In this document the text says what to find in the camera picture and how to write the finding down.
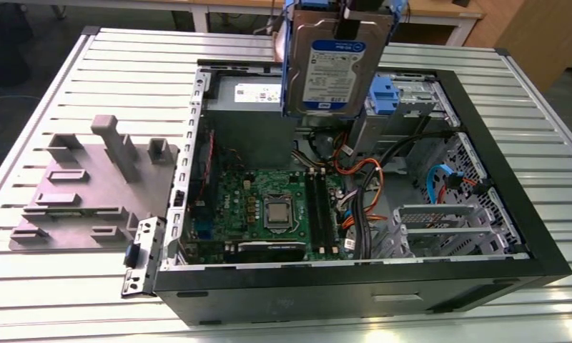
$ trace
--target green motherboard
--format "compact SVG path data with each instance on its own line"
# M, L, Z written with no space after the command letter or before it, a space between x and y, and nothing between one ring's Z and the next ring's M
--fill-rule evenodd
M229 242L301 242L307 245L305 260L344 259L341 249L313 249L313 232L308 216L307 183L304 171L256 170L225 171L219 177L214 218L202 222L194 220L193 229L198 235L192 244L193 263L224 263L223 253ZM341 190L339 175L327 175L327 199L331 208L335 194ZM337 223L331 211L329 229L339 244Z

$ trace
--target power supply label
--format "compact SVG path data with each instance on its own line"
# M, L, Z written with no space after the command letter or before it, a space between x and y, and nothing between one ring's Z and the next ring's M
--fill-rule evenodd
M365 49L361 41L313 41L303 91L308 108L331 110L347 105L356 82L353 64L363 58Z
M236 102L279 102L281 84L237 84Z

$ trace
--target metal table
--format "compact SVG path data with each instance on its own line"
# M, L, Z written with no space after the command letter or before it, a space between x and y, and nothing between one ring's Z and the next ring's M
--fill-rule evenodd
M130 335L149 334L137 339L572 341L572 276L459 314L188 327L160 299L120 299L121 252L9 252L9 230L49 162L41 148L53 133L74 132L82 143L98 142L89 130L92 117L114 114L118 131L129 133L134 143L153 136L177 143L185 132L196 60L272 59L268 38L96 31L85 30L80 37L0 168L0 339L101 336L130 342ZM393 44L383 65L457 73L572 266L572 135L512 59L491 49Z

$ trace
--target floor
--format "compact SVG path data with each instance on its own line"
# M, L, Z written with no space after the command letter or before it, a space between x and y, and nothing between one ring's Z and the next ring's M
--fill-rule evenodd
M34 38L20 46L25 60L32 68L32 78L20 86L0 89L1 95L28 95L41 97L52 78L68 56L70 48L86 25L124 28L173 30L174 18L181 29L192 31L188 13L172 16L168 11L144 11L134 9L93 9L69 7L68 18L57 21L49 6L26 6L28 22ZM252 33L264 26L263 16L210 16L210 30L225 33ZM564 73L553 87L545 93L547 100L572 130L572 75ZM0 100L0 163L18 137L36 100L10 98Z

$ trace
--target cpu socket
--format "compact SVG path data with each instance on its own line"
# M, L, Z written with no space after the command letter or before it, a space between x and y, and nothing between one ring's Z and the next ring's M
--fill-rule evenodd
M283 234L293 227L292 197L288 194L271 194L263 198L265 209L265 229L273 234Z

